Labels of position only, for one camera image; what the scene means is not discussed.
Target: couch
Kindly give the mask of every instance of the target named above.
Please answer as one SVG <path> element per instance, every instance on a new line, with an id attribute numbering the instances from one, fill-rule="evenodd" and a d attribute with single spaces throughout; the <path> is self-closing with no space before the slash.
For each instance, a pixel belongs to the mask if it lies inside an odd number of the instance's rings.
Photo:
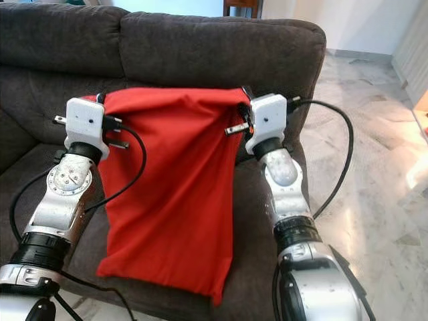
<path id="1" fill-rule="evenodd" d="M 311 98 L 326 39 L 312 23 L 238 17 L 129 13 L 116 7 L 0 3 L 0 264 L 17 244 L 8 210 L 30 178 L 52 166 L 62 148 L 72 97 L 136 86 L 236 88 Z M 288 116 L 284 145 L 306 168 L 299 142 L 308 106 Z M 17 207 L 22 231 L 44 194 L 38 180 Z M 304 180 L 307 196 L 307 181 Z M 130 306 L 167 320 L 273 320 L 272 274 L 276 245 L 259 185 L 257 164 L 243 148 L 236 157 L 233 190 L 234 258 L 223 301 L 122 278 L 98 278 L 106 253 L 108 220 L 93 215 L 67 271 L 101 286 L 117 287 Z M 102 189 L 98 189 L 98 198 Z M 81 296 L 120 304 L 114 294 L 64 280 Z"/>

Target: white wall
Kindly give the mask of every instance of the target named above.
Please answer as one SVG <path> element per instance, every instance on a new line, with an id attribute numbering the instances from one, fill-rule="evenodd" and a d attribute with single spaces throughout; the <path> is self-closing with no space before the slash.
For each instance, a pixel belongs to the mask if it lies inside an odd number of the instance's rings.
<path id="1" fill-rule="evenodd" d="M 426 0 L 265 0 L 263 18 L 287 17 L 318 24 L 330 49 L 391 55 Z"/>
<path id="2" fill-rule="evenodd" d="M 171 15 L 202 15 L 205 17 L 223 15 L 222 0 L 100 0 L 100 4 L 114 5 L 131 12 L 161 12 Z"/>

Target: red fabric bag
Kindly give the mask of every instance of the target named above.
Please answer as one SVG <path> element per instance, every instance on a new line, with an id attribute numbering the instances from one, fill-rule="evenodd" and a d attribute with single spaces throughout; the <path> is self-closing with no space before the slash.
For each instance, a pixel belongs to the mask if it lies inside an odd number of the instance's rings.
<path id="1" fill-rule="evenodd" d="M 143 139 L 146 169 L 106 205 L 107 257 L 99 276 L 135 278 L 211 296 L 219 304 L 232 260 L 232 188 L 241 135 L 241 89 L 131 88 L 107 95 L 105 108 Z M 111 148 L 99 169 L 107 196 L 136 174 L 141 151 Z"/>

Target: wooden furniture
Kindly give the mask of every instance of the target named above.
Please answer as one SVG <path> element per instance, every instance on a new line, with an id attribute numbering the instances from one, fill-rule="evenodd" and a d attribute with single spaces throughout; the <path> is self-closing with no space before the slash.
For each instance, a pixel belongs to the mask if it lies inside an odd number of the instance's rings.
<path id="1" fill-rule="evenodd" d="M 251 18 L 257 18 L 258 0 L 223 0 L 223 16 L 230 15 L 230 7 L 251 8 Z"/>

